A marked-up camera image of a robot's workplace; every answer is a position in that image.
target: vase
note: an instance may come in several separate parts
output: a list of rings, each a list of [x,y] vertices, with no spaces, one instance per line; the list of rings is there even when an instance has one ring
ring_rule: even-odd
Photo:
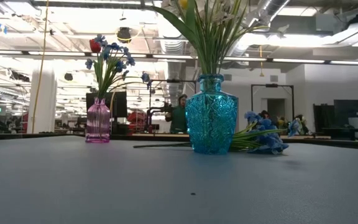
[[[107,143],[110,141],[110,111],[105,99],[95,97],[86,117],[85,141],[91,143]]]
[[[222,75],[201,75],[200,92],[186,101],[188,134],[195,152],[228,152],[237,121],[238,98],[221,91]]]

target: red tulip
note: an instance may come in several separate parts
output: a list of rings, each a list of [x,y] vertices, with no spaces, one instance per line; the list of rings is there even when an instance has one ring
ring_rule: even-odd
[[[99,53],[102,50],[100,44],[95,42],[93,39],[89,40],[89,46],[91,47],[91,51],[93,53]]]

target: doorway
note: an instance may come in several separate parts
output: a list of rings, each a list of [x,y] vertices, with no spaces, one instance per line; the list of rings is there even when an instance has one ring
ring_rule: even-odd
[[[281,117],[286,118],[285,99],[267,99],[267,111],[272,121],[277,121]]]

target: white column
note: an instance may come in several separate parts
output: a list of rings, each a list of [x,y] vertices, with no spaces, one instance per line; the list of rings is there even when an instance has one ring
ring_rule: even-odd
[[[38,82],[40,77],[41,61],[39,61],[33,69],[31,80],[31,96],[29,108],[29,123],[27,126],[27,133],[31,134],[32,124],[34,124],[34,133],[42,131],[55,130],[55,110],[56,110],[56,94],[57,94],[57,79],[51,61],[44,61],[44,68],[42,71],[41,85],[38,94],[37,111],[33,117],[35,97],[37,94]]]

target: monitor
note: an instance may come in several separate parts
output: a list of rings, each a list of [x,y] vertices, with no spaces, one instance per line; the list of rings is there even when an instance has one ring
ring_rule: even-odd
[[[358,100],[334,100],[336,125],[349,124],[349,118],[358,118]]]

